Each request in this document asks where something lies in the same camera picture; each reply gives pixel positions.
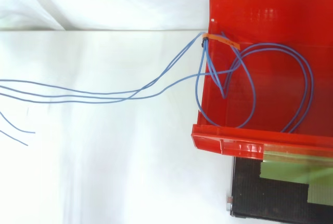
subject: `plastic container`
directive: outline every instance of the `plastic container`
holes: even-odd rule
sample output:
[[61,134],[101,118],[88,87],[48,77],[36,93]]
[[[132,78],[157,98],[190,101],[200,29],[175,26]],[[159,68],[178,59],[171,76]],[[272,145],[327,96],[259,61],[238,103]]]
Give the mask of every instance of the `plastic container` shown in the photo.
[[[282,52],[248,56],[244,62],[257,94],[253,118],[244,128],[235,128],[252,106],[251,87],[242,68],[233,74],[225,100],[206,76],[202,108],[221,127],[212,126],[199,113],[192,132],[195,146],[254,159],[262,159],[268,146],[280,152],[333,157],[333,0],[210,0],[209,33],[222,31],[241,49],[261,42],[294,48],[311,66],[314,97],[293,134],[280,133],[302,99],[301,69]],[[209,53],[217,71],[227,70],[235,58],[229,46],[214,40],[209,41]]]

